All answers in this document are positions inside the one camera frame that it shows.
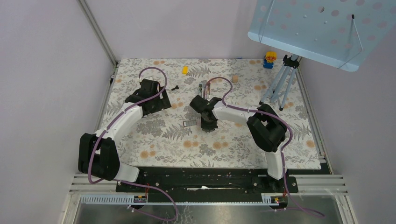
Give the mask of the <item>grey metal staple strip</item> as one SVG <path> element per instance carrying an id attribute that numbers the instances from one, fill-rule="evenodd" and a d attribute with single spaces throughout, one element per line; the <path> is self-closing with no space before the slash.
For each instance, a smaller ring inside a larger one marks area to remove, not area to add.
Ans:
<path id="1" fill-rule="evenodd" d="M 197 121 L 196 120 L 188 120 L 183 122 L 183 127 L 190 127 L 190 126 L 196 126 Z"/>

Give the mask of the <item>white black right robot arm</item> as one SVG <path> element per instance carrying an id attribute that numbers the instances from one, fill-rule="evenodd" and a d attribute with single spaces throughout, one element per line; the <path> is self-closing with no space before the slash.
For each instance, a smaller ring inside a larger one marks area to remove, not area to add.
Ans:
<path id="1" fill-rule="evenodd" d="M 267 161 L 267 186 L 274 192 L 284 187 L 287 168 L 281 145 L 290 130 L 287 124 L 280 120 L 268 104 L 262 104 L 256 110 L 226 105 L 217 97 L 206 100 L 197 95 L 190 102 L 190 107 L 200 115 L 200 127 L 204 132 L 213 132 L 218 128 L 217 121 L 225 120 L 249 128 L 255 144 L 264 151 Z"/>

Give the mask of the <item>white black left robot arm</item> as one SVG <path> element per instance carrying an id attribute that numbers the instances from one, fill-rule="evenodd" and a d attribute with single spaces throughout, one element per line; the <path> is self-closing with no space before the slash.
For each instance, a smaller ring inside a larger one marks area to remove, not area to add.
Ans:
<path id="1" fill-rule="evenodd" d="M 170 107 L 164 86 L 158 81 L 142 80 L 140 88 L 125 99 L 120 111 L 108 125 L 94 134 L 85 133 L 81 136 L 78 170 L 107 181 L 135 182 L 139 169 L 120 161 L 116 144 L 141 118 Z"/>

